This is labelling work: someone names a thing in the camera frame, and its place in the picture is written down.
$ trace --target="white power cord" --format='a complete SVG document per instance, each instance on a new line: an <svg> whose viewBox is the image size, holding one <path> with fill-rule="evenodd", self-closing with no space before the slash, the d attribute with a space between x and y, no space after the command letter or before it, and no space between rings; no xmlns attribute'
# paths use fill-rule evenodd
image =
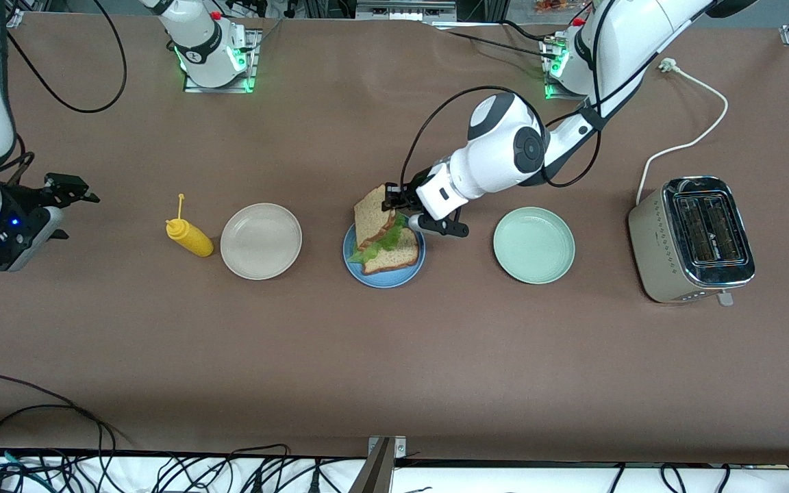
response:
<svg viewBox="0 0 789 493"><path fill-rule="evenodd" d="M729 101L727 100L726 96L723 96L723 94L721 94L718 90L715 90L715 88L711 87L708 84L705 84L705 82L699 81L699 79L693 77L692 75L689 75L687 72L683 72L683 70L681 70L680 67L677 66L677 63L673 58L663 59L663 62L660 63L660 66L658 68L664 74L666 74L667 72L674 72L675 74L680 74L684 76L686 80L693 81L696 84L699 84L702 87L707 88L707 90L713 92L714 96L720 97L723 100L723 112L721 112L720 116L717 116L716 121L714 121L714 123L711 124L711 126L708 127L707 130L702 132L702 134L699 135L699 137L695 138L695 140L693 140L692 142L689 142L688 144L681 144L680 146L669 147L669 149L655 153L651 156L651 159L648 159L647 162L644 163L644 172L641 174L641 182L638 184L638 193L635 193L635 205L638 205L639 202L641 202L641 192L644 191L644 182L647 180L647 171L651 167L651 162L653 162L653 160L657 159L659 156L666 155L667 153L678 151L680 149L687 149L688 147L692 147L694 144L698 143L700 140L702 140L702 138L705 138L705 135L710 134L711 131L714 130L714 128L717 128L717 125L723 120L723 117L726 116L726 112L729 109Z"/></svg>

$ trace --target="lettuce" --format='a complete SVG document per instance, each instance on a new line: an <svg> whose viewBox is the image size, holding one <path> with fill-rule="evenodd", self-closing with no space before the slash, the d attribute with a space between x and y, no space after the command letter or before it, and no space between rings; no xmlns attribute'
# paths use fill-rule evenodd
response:
<svg viewBox="0 0 789 493"><path fill-rule="evenodd" d="M370 243L370 246L364 249L363 252L359 251L358 245L355 244L355 246L353 246L353 255L347 259L347 262L366 264L375 259L379 255L380 250L391 252L391 250L396 249L397 243L401 239L401 230L403 230L406 225L407 216L399 213L394 219L392 227L386 231L385 236Z"/></svg>

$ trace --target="toaster lever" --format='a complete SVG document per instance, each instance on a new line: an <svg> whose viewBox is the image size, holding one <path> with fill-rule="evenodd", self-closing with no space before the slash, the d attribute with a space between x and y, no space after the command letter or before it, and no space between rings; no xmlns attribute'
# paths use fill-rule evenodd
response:
<svg viewBox="0 0 789 493"><path fill-rule="evenodd" d="M717 293L717 303L720 303L721 306L732 306L735 302L732 299L732 293L723 290Z"/></svg>

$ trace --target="brown table surface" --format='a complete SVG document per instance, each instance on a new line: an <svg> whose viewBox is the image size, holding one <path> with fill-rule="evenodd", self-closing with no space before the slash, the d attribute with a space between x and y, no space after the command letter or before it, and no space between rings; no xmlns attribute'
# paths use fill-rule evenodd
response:
<svg viewBox="0 0 789 493"><path fill-rule="evenodd" d="M288 20L263 46L255 94L201 96L181 92L157 19L116 24L129 82L107 112L69 112L10 60L16 122L38 154L25 184L81 175L101 203L68 208L70 240L0 274L3 374L93 409L129 436L123 448L285 441L361 455L368 435L399 434L423 457L789 462L789 47L777 32L691 29L666 52L731 102L710 137L649 175L649 188L718 175L736 194L757 277L724 309L651 302L627 238L647 156L720 112L680 78L645 77L585 180L470 203L468 238L428 238L416 278L372 290L342 265L351 206L398 177L419 125L463 88L511 87L546 121L570 110L542 98L538 62L415 22ZM530 47L502 28L470 31ZM28 15L15 37L72 103L118 87L100 16ZM410 175L463 146L485 96L439 115ZM583 168L586 147L558 179ZM215 237L244 206L287 207L300 257L281 277L245 281L218 253L187 253L164 233L180 192L186 218ZM577 257L556 283L518 283L492 255L497 221L529 205L574 233ZM0 417L40 402L0 383ZM35 412L0 446L95 447L95 433Z"/></svg>

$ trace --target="blue plate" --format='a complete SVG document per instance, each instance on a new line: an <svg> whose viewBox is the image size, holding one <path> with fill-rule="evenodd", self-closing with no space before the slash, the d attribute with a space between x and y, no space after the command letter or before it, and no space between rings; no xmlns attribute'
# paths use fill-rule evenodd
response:
<svg viewBox="0 0 789 493"><path fill-rule="evenodd" d="M364 275L363 265L356 262L346 262L355 253L355 225L351 225L345 234L345 238L342 239L342 261L345 262L345 268L349 269L349 272L355 279L371 288L382 288L382 290L385 290L385 288L397 288L407 283L419 272L422 264L425 263L425 238L418 231L414 231L414 233L416 233L416 239L419 242L419 260L416 263L397 270Z"/></svg>

